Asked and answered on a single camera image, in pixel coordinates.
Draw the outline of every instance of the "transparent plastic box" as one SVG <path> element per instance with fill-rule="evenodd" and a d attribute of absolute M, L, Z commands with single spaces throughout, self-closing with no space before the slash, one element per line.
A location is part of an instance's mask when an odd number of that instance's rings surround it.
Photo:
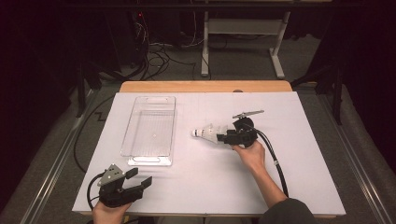
<path fill-rule="evenodd" d="M 129 165 L 171 165 L 176 98 L 136 97 L 121 156 Z"/>

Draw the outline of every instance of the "black cable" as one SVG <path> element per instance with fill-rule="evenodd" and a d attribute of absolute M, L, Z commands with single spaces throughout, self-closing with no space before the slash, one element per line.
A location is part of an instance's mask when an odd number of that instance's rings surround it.
<path fill-rule="evenodd" d="M 93 199 L 91 199 L 91 187 L 92 187 L 92 184 L 93 184 L 93 182 L 95 182 L 95 180 L 97 180 L 97 179 L 99 179 L 100 177 L 102 177 L 102 176 L 105 174 L 105 172 L 106 172 L 106 171 L 104 171 L 103 173 L 101 173 L 101 174 L 99 174 L 99 175 L 96 175 L 96 176 L 91 180 L 90 184 L 88 185 L 88 188 L 87 188 L 87 202 L 88 202 L 88 205 L 90 206 L 91 210 L 93 210 L 93 205 L 92 205 L 92 200 L 93 200 Z"/>
<path fill-rule="evenodd" d="M 145 70 L 145 66 L 146 66 L 146 62 L 145 62 L 145 60 L 142 60 L 142 62 L 139 64 L 139 67 L 134 72 L 127 75 L 126 77 L 128 77 L 130 79 L 131 77 L 135 77 L 135 76 L 139 75 L 141 72 L 143 72 Z"/>
<path fill-rule="evenodd" d="M 154 50 L 154 49 L 152 49 L 152 47 L 159 47 L 160 49 L 158 49 L 158 50 Z M 151 45 L 151 49 L 150 49 L 150 52 L 151 53 L 158 53 L 158 52 L 162 52 L 163 50 L 165 49 L 165 44 L 164 43 L 156 43 L 156 44 L 152 44 Z"/>
<path fill-rule="evenodd" d="M 169 59 L 165 59 L 163 56 L 160 55 L 160 53 L 158 52 L 151 52 L 152 54 L 157 55 L 157 57 L 152 57 L 148 60 L 148 64 L 153 66 L 153 67 L 161 67 L 164 66 L 166 63 L 169 63 Z M 155 59 L 160 59 L 161 61 L 163 61 L 163 63 L 161 64 L 152 64 L 151 61 L 155 60 Z"/>
<path fill-rule="evenodd" d="M 180 64 L 185 64 L 185 65 L 192 65 L 191 75 L 192 75 L 192 78 L 194 77 L 195 65 L 196 65 L 197 63 L 183 63 L 183 62 L 177 61 L 177 60 L 171 58 L 171 56 L 169 56 L 168 53 L 166 53 L 165 48 L 163 48 L 163 54 L 165 54 L 166 57 L 168 57 L 169 61 L 172 61 L 172 62 L 174 62 L 174 63 L 180 63 Z"/>
<path fill-rule="evenodd" d="M 210 72 L 209 63 L 207 63 L 207 61 L 205 60 L 204 55 L 201 55 L 201 57 L 204 60 L 204 63 L 206 63 L 207 65 L 207 73 L 209 74 L 209 80 L 212 80 L 212 73 Z"/>
<path fill-rule="evenodd" d="M 92 202 L 93 200 L 98 199 L 98 198 L 99 198 L 99 196 L 96 196 L 96 197 L 94 197 L 94 198 L 91 198 L 91 199 L 90 199 L 90 202 Z"/>
<path fill-rule="evenodd" d="M 207 47 L 208 47 L 209 49 L 225 49 L 225 48 L 227 48 L 227 45 L 228 45 L 227 36 L 226 36 L 226 35 L 215 35 L 215 36 L 220 36 L 220 37 L 222 37 L 222 38 L 224 39 L 224 46 L 222 46 L 222 47 L 220 47 L 220 48 L 217 48 L 217 47 L 213 47 L 213 46 L 207 45 Z"/>
<path fill-rule="evenodd" d="M 164 72 L 167 68 L 168 68 L 168 66 L 169 66 L 169 60 L 165 60 L 159 53 L 157 53 L 157 52 L 151 52 L 151 53 L 153 53 L 153 54 L 156 54 L 158 57 L 156 57 L 156 58 L 161 58 L 162 60 L 163 60 L 163 64 L 161 64 L 160 66 L 159 66 L 159 68 L 158 68 L 158 70 L 154 73 L 154 74 L 151 74 L 150 76 L 148 76 L 148 77 L 144 77 L 143 79 L 141 79 L 141 80 L 143 80 L 143 81 L 146 81 L 146 80 L 148 80 L 148 79 L 150 79 L 150 78 L 153 78 L 153 77 L 155 77 L 155 76 L 158 76 L 160 73 L 162 73 L 162 72 Z"/>
<path fill-rule="evenodd" d="M 270 154 L 274 160 L 277 172 L 279 173 L 279 178 L 280 178 L 280 182 L 282 184 L 282 189 L 283 189 L 283 193 L 289 197 L 289 191 L 288 191 L 288 186 L 286 185 L 286 180 L 285 180 L 285 176 L 283 176 L 283 172 L 282 172 L 282 168 L 280 167 L 279 161 L 276 158 L 274 149 L 272 148 L 271 142 L 268 139 L 268 137 L 260 130 L 255 129 L 254 127 L 251 127 L 248 124 L 244 124 L 245 126 L 248 126 L 249 128 L 253 129 L 254 131 L 257 132 L 257 134 L 262 138 L 262 140 L 264 141 L 265 145 L 267 145 L 268 150 L 270 151 Z"/>
<path fill-rule="evenodd" d="M 124 76 L 122 76 L 122 75 L 120 75 L 120 74 L 118 74 L 116 72 L 108 70 L 107 68 L 103 67 L 102 65 L 100 65 L 98 63 L 95 63 L 95 62 L 92 62 L 92 61 L 87 61 L 87 63 L 92 65 L 92 67 L 94 67 L 96 70 L 104 71 L 106 74 L 108 74 L 109 76 L 114 77 L 116 80 L 119 80 L 119 81 L 122 81 L 122 82 L 123 81 L 128 81 L 127 77 L 124 77 Z"/>
<path fill-rule="evenodd" d="M 81 125 L 81 128 L 78 130 L 77 137 L 76 137 L 76 141 L 75 141 L 75 143 L 74 143 L 74 145 L 73 145 L 73 157 L 74 157 L 74 160 L 75 160 L 75 162 L 76 162 L 76 165 L 78 166 L 78 168 L 79 168 L 83 173 L 87 173 L 87 171 L 86 171 L 84 168 L 82 168 L 82 166 L 81 166 L 81 164 L 79 163 L 78 158 L 77 158 L 77 143 L 78 143 L 78 139 L 79 139 L 79 137 L 81 136 L 81 132 L 82 132 L 82 130 L 84 129 L 85 124 L 87 123 L 88 119 L 90 119 L 90 117 L 92 116 L 92 114 L 93 114 L 94 112 L 96 112 L 96 110 L 99 108 L 99 106 L 103 105 L 105 102 L 107 102 L 108 100 L 110 100 L 110 99 L 113 98 L 113 97 L 114 97 L 114 95 L 108 97 L 107 99 L 105 99 L 104 101 L 102 101 L 99 105 L 97 105 L 96 108 L 94 108 L 93 111 L 92 111 L 92 112 L 88 115 L 88 117 L 84 120 L 84 122 L 83 122 L 82 125 Z"/>
<path fill-rule="evenodd" d="M 142 81 L 145 78 L 145 75 L 148 72 L 148 70 L 149 70 L 149 59 L 148 59 L 148 56 L 146 55 L 145 56 L 145 72 L 142 74 L 142 77 L 139 78 L 139 81 Z"/>

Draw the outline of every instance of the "gray floor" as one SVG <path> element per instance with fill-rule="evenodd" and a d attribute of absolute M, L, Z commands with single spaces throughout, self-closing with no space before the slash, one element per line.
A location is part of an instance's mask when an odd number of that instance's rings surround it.
<path fill-rule="evenodd" d="M 272 37 L 261 37 L 256 40 L 227 39 L 227 47 L 222 37 L 212 37 L 209 61 L 211 79 L 276 79 L 275 70 L 271 65 L 267 52 L 272 47 Z M 286 80 L 291 81 L 305 74 L 319 40 L 313 37 L 298 41 L 285 40 L 282 43 L 279 58 L 282 63 Z M 166 47 L 166 52 L 172 59 L 183 63 L 196 63 L 194 70 L 191 64 L 170 62 L 167 70 L 154 77 L 155 80 L 192 80 L 207 79 L 200 77 L 201 47 L 174 49 Z M 153 59 L 152 64 L 161 63 Z M 154 73 L 158 67 L 151 66 Z M 317 138 L 322 155 L 329 167 L 330 173 L 340 194 L 346 215 L 337 218 L 319 218 L 319 223 L 391 223 L 389 217 L 396 221 L 396 177 L 389 169 L 376 149 L 372 139 L 364 130 L 364 126 L 351 102 L 347 89 L 343 90 L 341 109 L 342 126 L 334 123 L 329 115 L 328 98 L 330 96 L 316 95 L 315 84 L 304 84 L 295 91 L 299 93 L 308 121 Z M 117 92 L 120 83 L 106 82 L 104 87 L 95 92 L 92 98 L 92 109 L 106 98 Z M 64 141 L 77 122 L 77 94 L 71 95 L 73 104 L 53 125 L 51 132 L 37 152 L 31 167 L 22 182 L 12 195 L 6 209 L 0 216 L 0 223 L 21 223 L 30 203 L 35 198 L 46 175 L 63 148 Z M 100 105 L 95 112 L 102 112 L 105 118 L 111 107 L 111 100 Z M 97 140 L 105 123 L 99 120 L 100 114 L 93 113 L 86 122 L 76 144 L 77 156 L 81 165 L 88 167 Z M 78 169 L 73 159 L 73 153 L 65 154 L 66 160 L 60 175 L 54 178 L 56 184 L 50 189 L 48 200 L 43 200 L 43 210 L 37 212 L 36 223 L 87 223 L 91 218 L 71 211 L 76 199 L 79 185 L 84 174 Z M 380 199 L 384 210 L 375 211 L 378 201 L 373 188 Z"/>

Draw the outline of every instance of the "metal bar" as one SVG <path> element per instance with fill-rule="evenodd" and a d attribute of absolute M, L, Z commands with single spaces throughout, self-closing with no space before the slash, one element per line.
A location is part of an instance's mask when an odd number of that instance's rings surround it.
<path fill-rule="evenodd" d="M 84 75 L 83 75 L 83 67 L 82 63 L 78 64 L 78 73 L 77 73 L 77 90 L 78 90 L 78 112 L 76 117 L 81 117 L 82 113 L 85 109 L 85 82 L 84 82 Z"/>
<path fill-rule="evenodd" d="M 176 11 L 304 11 L 304 10 L 355 10 L 364 7 L 363 3 L 218 3 L 218 4 L 63 4 L 60 8 L 75 10 L 176 10 Z"/>
<path fill-rule="evenodd" d="M 96 95 L 97 91 L 90 90 L 88 92 L 88 106 L 86 107 L 86 110 L 82 113 L 81 117 L 76 119 L 72 129 L 66 136 L 64 144 L 62 145 L 58 156 L 52 164 L 52 167 L 50 168 L 49 173 L 47 174 L 43 184 L 41 185 L 40 190 L 36 193 L 26 213 L 24 214 L 21 220 L 21 224 L 37 223 L 41 212 L 43 211 L 44 206 L 46 205 L 47 200 L 50 197 L 53 188 L 55 187 L 56 181 L 58 180 L 58 177 L 61 174 L 62 169 L 64 168 L 64 164 L 67 161 L 68 155 L 72 148 L 72 143 L 75 141 L 78 130 L 81 128 L 80 124 L 85 119 L 85 113 L 91 108 L 92 102 Z"/>
<path fill-rule="evenodd" d="M 320 95 L 318 98 L 322 103 L 322 106 L 324 107 L 329 118 L 331 119 L 332 125 L 334 126 L 340 137 L 340 140 L 344 145 L 346 159 L 348 160 L 352 172 L 356 176 L 356 179 L 361 186 L 361 191 L 363 192 L 368 204 L 373 210 L 376 220 L 379 224 L 392 224 L 393 221 L 390 218 L 384 204 L 382 204 L 375 185 L 373 184 L 370 177 L 367 175 L 363 166 L 361 165 L 361 161 L 359 160 L 359 157 L 355 152 L 355 148 L 350 144 L 349 140 L 347 139 L 346 132 L 344 131 L 342 125 L 338 125 L 336 120 L 332 118 L 332 107 L 329 100 L 324 95 Z"/>
<path fill-rule="evenodd" d="M 290 12 L 285 12 L 285 15 L 283 16 L 282 24 L 278 28 L 279 30 L 277 32 L 276 45 L 274 47 L 271 56 L 277 56 L 277 53 L 279 52 L 279 48 L 283 40 L 283 35 L 285 34 L 286 27 L 288 26 L 289 16 L 290 16 Z"/>
<path fill-rule="evenodd" d="M 202 60 L 201 60 L 202 77 L 209 76 L 209 47 L 207 43 L 208 39 L 209 39 L 209 13 L 206 11 L 205 19 L 204 19 L 204 46 L 202 48 Z"/>

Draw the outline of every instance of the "white board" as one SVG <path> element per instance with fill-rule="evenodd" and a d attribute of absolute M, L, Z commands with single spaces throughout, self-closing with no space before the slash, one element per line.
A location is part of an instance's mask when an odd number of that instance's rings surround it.
<path fill-rule="evenodd" d="M 173 164 L 169 167 L 139 166 L 139 174 L 125 180 L 124 187 L 129 188 L 153 177 L 143 199 L 133 203 L 128 212 L 155 216 L 255 216 L 264 213 L 268 207 L 237 153 L 229 145 L 216 145 L 191 136 L 191 130 L 209 123 L 228 125 L 231 129 L 234 115 L 263 109 L 264 113 L 253 115 L 251 119 L 270 139 L 290 197 L 306 203 L 314 215 L 346 213 L 296 92 L 118 93 L 73 211 L 91 211 L 86 199 L 88 184 L 111 163 L 117 164 L 122 171 L 133 168 L 120 155 L 120 149 L 136 96 L 175 96 L 177 114 Z M 268 151 L 266 167 L 281 187 Z M 92 198 L 97 196 L 98 190 L 95 183 Z"/>

